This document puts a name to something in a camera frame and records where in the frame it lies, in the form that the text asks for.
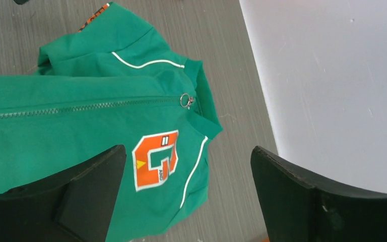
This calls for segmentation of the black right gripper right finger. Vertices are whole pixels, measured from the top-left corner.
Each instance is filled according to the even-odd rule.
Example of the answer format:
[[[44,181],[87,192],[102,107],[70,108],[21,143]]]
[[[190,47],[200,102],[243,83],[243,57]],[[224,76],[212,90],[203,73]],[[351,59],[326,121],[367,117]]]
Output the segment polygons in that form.
[[[350,186],[263,147],[252,176],[271,241],[387,241],[387,194]]]

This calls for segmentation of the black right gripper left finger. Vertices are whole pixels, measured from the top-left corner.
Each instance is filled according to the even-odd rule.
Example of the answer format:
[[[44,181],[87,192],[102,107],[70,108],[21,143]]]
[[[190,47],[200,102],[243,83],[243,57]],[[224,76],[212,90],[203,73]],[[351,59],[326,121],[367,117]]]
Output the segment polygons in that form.
[[[105,241],[125,162],[116,145],[0,194],[0,241]]]

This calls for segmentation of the green varsity jacket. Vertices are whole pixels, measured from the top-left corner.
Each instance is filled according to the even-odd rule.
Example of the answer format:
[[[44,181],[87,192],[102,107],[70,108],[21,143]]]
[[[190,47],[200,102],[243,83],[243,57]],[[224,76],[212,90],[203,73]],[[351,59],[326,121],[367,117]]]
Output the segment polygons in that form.
[[[207,200],[221,131],[203,63],[109,2],[41,47],[36,73],[0,76],[0,194],[123,145],[105,241],[162,234]]]

